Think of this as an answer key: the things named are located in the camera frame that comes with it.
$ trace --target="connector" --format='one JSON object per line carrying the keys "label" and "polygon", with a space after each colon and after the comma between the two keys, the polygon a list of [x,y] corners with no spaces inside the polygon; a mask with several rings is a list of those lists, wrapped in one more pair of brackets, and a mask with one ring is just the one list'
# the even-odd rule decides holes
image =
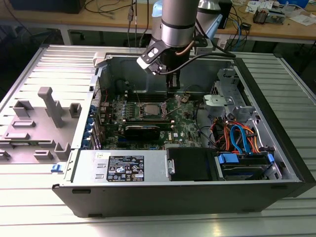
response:
{"label": "connector", "polygon": [[128,10],[128,22],[131,23],[133,21],[134,18],[134,9],[133,9],[133,5],[129,8]]}

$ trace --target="electronic device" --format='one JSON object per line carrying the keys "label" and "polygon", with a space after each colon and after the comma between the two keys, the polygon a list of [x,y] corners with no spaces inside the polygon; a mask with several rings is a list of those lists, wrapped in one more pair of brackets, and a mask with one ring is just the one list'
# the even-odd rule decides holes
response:
{"label": "electronic device", "polygon": [[13,9],[78,14],[85,0],[9,0]]}
{"label": "electronic device", "polygon": [[221,15],[223,16],[223,19],[219,24],[218,28],[225,29],[229,13],[231,12],[233,6],[233,2],[231,0],[219,0],[218,5],[221,8]]}

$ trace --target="power cord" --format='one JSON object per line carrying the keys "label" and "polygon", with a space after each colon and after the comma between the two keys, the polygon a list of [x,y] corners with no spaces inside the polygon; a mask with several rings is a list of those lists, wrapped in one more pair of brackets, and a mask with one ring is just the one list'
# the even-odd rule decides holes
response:
{"label": "power cord", "polygon": [[168,75],[168,74],[172,74],[172,73],[175,73],[176,71],[184,68],[186,65],[188,65],[189,63],[193,62],[194,60],[198,59],[198,58],[202,58],[202,57],[206,57],[206,56],[219,56],[219,57],[224,57],[224,58],[236,58],[236,55],[230,53],[230,54],[227,54],[227,53],[216,53],[216,52],[212,52],[212,53],[204,53],[204,54],[200,54],[200,55],[197,55],[191,59],[189,59],[188,61],[186,61],[184,64],[182,64],[181,66],[179,66],[178,68],[172,70],[172,71],[169,71],[169,72],[160,72],[158,71],[158,74],[159,75]]}
{"label": "power cord", "polygon": [[135,48],[137,48],[137,0],[135,0]]}
{"label": "power cord", "polygon": [[[199,32],[201,32],[202,35],[203,35],[206,39],[208,39],[208,36],[207,36],[206,33],[204,32],[204,30],[203,30],[203,28],[202,28],[200,22],[198,21],[198,19],[196,20],[196,23],[197,23],[197,26],[198,26],[198,28],[199,28]],[[228,51],[222,49],[222,48],[221,48],[220,46],[218,46],[217,44],[215,44],[214,41],[211,40],[211,42],[212,42],[212,44],[213,44],[213,46],[214,46],[215,48],[217,48],[219,51],[221,51],[221,52],[227,54],[228,57],[229,57],[229,56],[234,57],[234,58],[236,57],[236,55],[234,55],[233,53],[230,53],[230,52],[228,52]]]}
{"label": "power cord", "polygon": [[130,40],[129,40],[129,31],[130,31],[130,24],[133,21],[134,18],[134,8],[133,8],[133,0],[131,0],[131,4],[128,10],[128,28],[127,28],[127,42],[128,42],[128,47],[130,47]]}
{"label": "power cord", "polygon": [[93,12],[93,13],[109,13],[109,12],[113,12],[113,11],[117,11],[117,10],[120,10],[120,9],[122,9],[122,8],[125,8],[125,7],[128,7],[128,6],[130,6],[130,4],[129,5],[125,5],[125,6],[120,6],[120,7],[118,7],[118,8],[115,8],[115,9],[112,9],[112,10],[108,10],[108,11],[103,11],[103,10],[98,10],[98,11],[93,11],[93,10],[90,10],[90,9],[88,9],[88,5],[90,4],[90,3],[92,3],[93,1],[96,1],[96,0],[90,0],[90,1],[88,1],[85,5],[84,5],[84,9],[86,9],[87,11],[89,11],[89,12]]}
{"label": "power cord", "polygon": [[19,21],[19,19],[16,18],[15,15],[11,12],[10,8],[9,8],[8,5],[6,4],[6,1],[3,0],[3,2],[4,2],[4,5],[5,5],[5,8],[8,10],[8,12],[10,13],[10,15],[30,34],[30,36],[33,36],[32,33],[29,31],[29,29],[26,28],[25,25],[23,25],[22,22]]}
{"label": "power cord", "polygon": [[143,37],[146,34],[147,30],[148,30],[148,27],[149,27],[149,0],[147,0],[147,25],[146,25],[145,31],[143,32],[142,36],[140,37],[139,47],[142,46],[142,40],[143,40]]}

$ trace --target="power supply label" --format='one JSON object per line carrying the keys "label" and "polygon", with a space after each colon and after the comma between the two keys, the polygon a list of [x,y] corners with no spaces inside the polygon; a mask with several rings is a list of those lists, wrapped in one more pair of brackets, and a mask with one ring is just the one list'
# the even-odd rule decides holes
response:
{"label": "power supply label", "polygon": [[144,181],[144,156],[109,157],[107,181],[133,182]]}

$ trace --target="desk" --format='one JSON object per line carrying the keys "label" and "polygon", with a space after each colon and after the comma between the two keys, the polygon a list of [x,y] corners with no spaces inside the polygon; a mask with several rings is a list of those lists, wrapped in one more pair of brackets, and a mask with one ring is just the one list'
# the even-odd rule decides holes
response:
{"label": "desk", "polygon": [[[107,0],[107,3],[116,2],[115,0]],[[109,6],[108,9],[114,9],[120,6],[128,5],[129,0],[122,0],[115,6]],[[152,4],[150,5],[150,15],[152,14]],[[92,3],[89,9],[97,10],[96,5]],[[127,32],[128,7],[115,11],[115,19],[102,16],[97,13],[91,13],[83,9],[79,14],[66,14],[55,12],[35,12],[35,11],[16,11],[11,8],[12,13],[26,27],[35,28],[53,28],[61,31],[64,44],[71,45],[71,37],[69,30],[88,30],[88,31],[105,31],[105,32]],[[249,40],[272,41],[272,42],[287,42],[287,43],[306,43],[312,44],[316,40],[316,24],[303,26],[295,21],[286,19],[283,25],[265,24],[258,25],[252,22],[251,13],[245,13],[244,7],[236,7],[238,15],[243,21],[252,25]],[[315,10],[316,6],[308,5],[307,10]],[[138,4],[138,32],[143,32],[147,23],[147,7],[146,4]],[[19,25],[9,14],[4,6],[3,0],[0,0],[0,25]],[[232,21],[228,21],[225,29],[219,29],[216,38],[219,38],[220,45],[226,44],[226,41],[234,37],[236,29]]]}
{"label": "desk", "polygon": [[[283,43],[306,43],[312,44],[316,40],[316,24],[304,26],[295,21],[286,18],[283,25],[255,24],[252,21],[253,14],[245,12],[246,6],[235,6],[237,15],[243,22],[251,24],[248,40],[255,41],[271,41]],[[308,11],[315,11],[316,6],[308,4]],[[236,34],[236,29],[232,21],[228,21],[225,29],[218,29],[215,37],[220,39],[221,45],[226,44],[226,41]]]}
{"label": "desk", "polygon": [[[10,15],[3,3],[4,0],[0,0],[0,25],[19,26],[19,23]],[[111,4],[117,2],[116,0],[99,0],[99,5],[103,2]],[[59,12],[39,12],[39,11],[17,11],[14,10],[9,1],[6,0],[11,12],[16,18],[18,18],[26,27],[33,28],[52,28],[59,29],[65,45],[72,45],[69,30],[86,30],[86,31],[104,31],[104,32],[127,32],[128,27],[128,10],[129,7],[122,8],[115,11],[115,19],[103,16],[98,13],[92,13],[85,9],[82,9],[79,14],[66,14]],[[114,6],[104,8],[111,10],[130,4],[130,0],[122,0]],[[95,3],[91,3],[90,10],[97,11]],[[142,33],[147,24],[147,6],[146,4],[137,4],[138,16],[137,16],[137,32]],[[153,5],[150,4],[150,20],[149,26],[152,25],[152,10]],[[134,21],[131,24],[131,28],[135,27]]]}

